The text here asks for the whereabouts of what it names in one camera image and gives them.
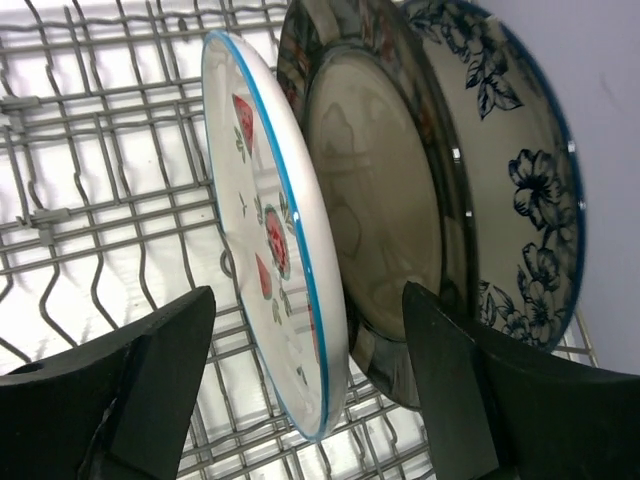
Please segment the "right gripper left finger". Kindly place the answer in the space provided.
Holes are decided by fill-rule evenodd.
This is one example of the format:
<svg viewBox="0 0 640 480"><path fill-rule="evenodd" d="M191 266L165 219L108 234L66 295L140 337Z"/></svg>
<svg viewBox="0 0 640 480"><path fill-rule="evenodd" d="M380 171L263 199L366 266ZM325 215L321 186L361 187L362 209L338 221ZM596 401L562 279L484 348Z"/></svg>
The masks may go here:
<svg viewBox="0 0 640 480"><path fill-rule="evenodd" d="M215 316L197 287L3 375L2 478L176 478Z"/></svg>

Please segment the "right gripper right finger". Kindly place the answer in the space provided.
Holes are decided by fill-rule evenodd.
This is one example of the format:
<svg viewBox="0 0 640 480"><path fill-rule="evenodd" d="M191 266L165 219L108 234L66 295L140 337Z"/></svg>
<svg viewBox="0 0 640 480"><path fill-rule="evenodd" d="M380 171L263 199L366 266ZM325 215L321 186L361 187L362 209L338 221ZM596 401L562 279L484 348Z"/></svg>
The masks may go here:
<svg viewBox="0 0 640 480"><path fill-rule="evenodd" d="M438 478L638 477L636 375L542 352L413 282L402 312Z"/></svg>

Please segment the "blue floral plate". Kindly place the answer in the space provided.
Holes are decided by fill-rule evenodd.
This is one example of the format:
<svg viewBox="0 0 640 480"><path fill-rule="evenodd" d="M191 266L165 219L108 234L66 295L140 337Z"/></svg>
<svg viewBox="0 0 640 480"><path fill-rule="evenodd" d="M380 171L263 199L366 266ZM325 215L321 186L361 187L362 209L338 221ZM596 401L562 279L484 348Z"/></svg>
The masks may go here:
<svg viewBox="0 0 640 480"><path fill-rule="evenodd" d="M584 188L558 99L528 48L466 1L408 1L401 12L443 91L470 185L480 321L550 351L579 297Z"/></svg>

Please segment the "watermelon pattern plate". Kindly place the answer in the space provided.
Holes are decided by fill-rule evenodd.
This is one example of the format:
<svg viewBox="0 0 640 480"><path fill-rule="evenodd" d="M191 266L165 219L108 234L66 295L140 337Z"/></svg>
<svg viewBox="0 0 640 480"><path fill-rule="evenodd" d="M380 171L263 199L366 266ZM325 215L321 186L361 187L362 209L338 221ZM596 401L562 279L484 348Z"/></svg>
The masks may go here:
<svg viewBox="0 0 640 480"><path fill-rule="evenodd" d="M347 390L346 308L328 215L295 115L258 52L210 32L201 56L218 215L239 297L300 434L326 437Z"/></svg>

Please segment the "black rimmed plate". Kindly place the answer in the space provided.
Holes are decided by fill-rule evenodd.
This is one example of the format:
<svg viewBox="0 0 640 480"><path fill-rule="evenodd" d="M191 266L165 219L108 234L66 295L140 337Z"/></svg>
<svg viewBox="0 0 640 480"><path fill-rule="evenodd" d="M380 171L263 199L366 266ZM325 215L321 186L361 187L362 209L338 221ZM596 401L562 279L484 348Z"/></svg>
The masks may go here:
<svg viewBox="0 0 640 480"><path fill-rule="evenodd" d="M331 224L350 355L382 395L417 410L404 287L473 315L479 278L466 171L435 68L390 1L294 1L277 79Z"/></svg>

